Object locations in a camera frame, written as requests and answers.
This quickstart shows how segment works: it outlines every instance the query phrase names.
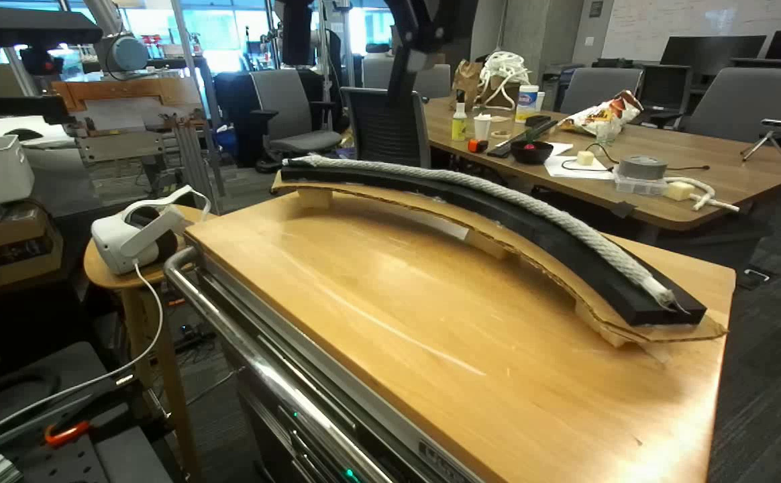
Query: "table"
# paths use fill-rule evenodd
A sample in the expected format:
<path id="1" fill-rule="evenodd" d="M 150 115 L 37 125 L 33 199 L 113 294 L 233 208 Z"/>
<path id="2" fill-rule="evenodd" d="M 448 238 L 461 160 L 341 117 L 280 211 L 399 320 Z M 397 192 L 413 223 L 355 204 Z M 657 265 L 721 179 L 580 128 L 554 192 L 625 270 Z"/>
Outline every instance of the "table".
<path id="1" fill-rule="evenodd" d="M 189 219 L 203 217 L 199 208 L 191 208 L 191 206 L 180 206 L 180 211 Z M 105 290 L 117 294 L 121 308 L 124 308 L 124 328 L 129 336 L 131 356 L 136 356 L 150 343 L 150 339 L 155 333 L 155 310 L 159 310 L 155 301 L 150 298 L 150 293 L 146 290 L 139 276 L 135 276 L 135 274 L 116 276 L 105 265 L 93 238 L 87 245 L 84 268 L 87 268 L 87 276 L 92 284 L 105 286 Z M 154 284 L 164 282 L 160 263 L 146 265 L 143 276 Z M 182 473 L 191 475 L 191 480 L 201 480 L 194 424 L 191 424 L 191 414 L 186 406 L 186 391 L 182 391 L 182 382 L 180 382 L 180 369 L 176 369 L 172 331 L 167 331 L 167 328 L 159 339 L 159 345 L 150 351 L 150 356 L 146 356 L 136 365 L 136 375 L 146 386 L 154 386 L 154 374 L 159 374 L 164 382 L 164 391 L 167 391 L 170 411 L 172 411 L 172 430 L 176 435 L 176 453 L 180 453 Z"/>
<path id="2" fill-rule="evenodd" d="M 536 274 L 355 195 L 280 195 L 189 238 L 484 480 L 705 480 L 725 339 L 611 349 Z M 732 270 L 617 245 L 728 324 Z"/>
<path id="3" fill-rule="evenodd" d="M 509 158 L 469 152 L 461 139 L 450 139 L 450 111 L 453 111 L 453 98 L 427 101 L 423 117 L 427 117 L 427 136 L 431 148 L 448 149 L 453 156 L 461 156 L 464 160 L 504 171 L 504 175 L 515 175 L 525 183 L 587 200 L 594 206 L 617 208 L 627 204 L 633 206 L 627 208 L 630 217 L 646 227 L 650 238 L 657 231 L 694 231 L 728 214 L 728 208 L 720 208 L 720 206 L 704 206 L 694 211 L 692 204 L 685 204 L 685 200 L 672 200 L 664 195 L 623 192 L 615 188 L 615 183 L 549 176 L 544 166 L 523 166 Z M 493 128 L 503 128 L 509 135 L 520 131 L 520 125 L 515 125 L 509 115 L 493 123 Z M 549 139 L 572 143 L 578 148 L 584 148 L 594 143 L 591 136 L 570 135 L 570 131 L 558 131 Z M 745 148 L 744 143 L 732 143 L 732 139 L 627 125 L 625 135 L 610 148 L 610 152 L 615 158 L 650 156 L 650 158 L 665 160 L 673 170 L 708 163 L 708 170 L 704 171 L 685 170 L 676 175 L 697 176 L 713 184 L 721 200 L 745 206 L 781 191 L 781 152 L 776 152 L 772 148 L 763 148 L 749 160 L 741 160 L 739 152 L 744 148 Z"/>

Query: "curved black object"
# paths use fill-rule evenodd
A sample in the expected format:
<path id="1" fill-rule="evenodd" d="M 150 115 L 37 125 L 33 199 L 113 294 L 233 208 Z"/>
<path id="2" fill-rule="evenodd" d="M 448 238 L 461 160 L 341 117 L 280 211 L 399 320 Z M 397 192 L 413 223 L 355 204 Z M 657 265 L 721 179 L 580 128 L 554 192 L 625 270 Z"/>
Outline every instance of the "curved black object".
<path id="1" fill-rule="evenodd" d="M 422 176 L 399 176 L 391 171 L 374 170 L 335 170 L 335 166 L 312 166 L 309 160 L 286 160 L 282 166 L 285 183 L 360 183 L 391 191 L 413 191 L 423 195 L 441 195 L 445 204 L 478 211 L 488 219 L 503 223 L 504 227 L 520 233 L 533 241 L 540 250 L 549 253 L 578 276 L 583 276 L 627 324 L 697 324 L 705 313 L 705 305 L 673 284 L 669 276 L 641 263 L 656 274 L 661 284 L 673 290 L 678 308 L 672 310 L 657 305 L 641 286 L 627 282 L 619 270 L 615 270 L 598 253 L 584 247 L 580 238 L 554 226 L 544 217 L 532 214 L 528 208 L 503 200 L 496 195 L 458 188 L 450 183 L 422 179 Z"/>

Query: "bottle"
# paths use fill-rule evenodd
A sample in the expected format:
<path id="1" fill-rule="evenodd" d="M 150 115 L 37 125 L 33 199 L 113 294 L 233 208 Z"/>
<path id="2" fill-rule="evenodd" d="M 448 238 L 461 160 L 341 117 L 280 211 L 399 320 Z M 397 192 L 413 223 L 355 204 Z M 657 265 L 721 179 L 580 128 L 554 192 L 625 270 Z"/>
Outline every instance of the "bottle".
<path id="1" fill-rule="evenodd" d="M 519 88 L 519 108 L 515 108 L 515 123 L 525 123 L 525 117 L 540 113 L 540 86 L 520 82 Z"/>
<path id="2" fill-rule="evenodd" d="M 468 111 L 464 111 L 464 101 L 453 101 L 450 139 L 464 139 L 464 136 L 468 136 Z"/>

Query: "floor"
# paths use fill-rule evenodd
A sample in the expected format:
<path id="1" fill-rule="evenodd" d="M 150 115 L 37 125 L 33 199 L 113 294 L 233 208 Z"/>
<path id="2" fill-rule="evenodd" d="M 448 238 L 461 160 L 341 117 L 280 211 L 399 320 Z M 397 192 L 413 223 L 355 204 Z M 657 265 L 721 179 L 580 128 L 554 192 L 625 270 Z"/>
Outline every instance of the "floor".
<path id="1" fill-rule="evenodd" d="M 72 211 L 88 204 L 87 191 L 58 191 L 81 183 L 65 163 L 37 166 L 37 188 L 54 211 Z M 225 166 L 223 208 L 268 199 L 268 175 Z M 767 237 L 752 250 L 744 265 L 763 276 L 741 276 L 732 298 L 732 321 L 720 395 L 720 418 L 712 455 L 712 483 L 781 480 L 781 200 L 763 214 Z M 172 310 L 174 339 L 206 333 L 191 308 Z M 258 445 L 240 414 L 229 367 L 213 339 L 180 351 L 191 415 L 199 438 L 203 477 L 209 483 L 253 480 Z"/>

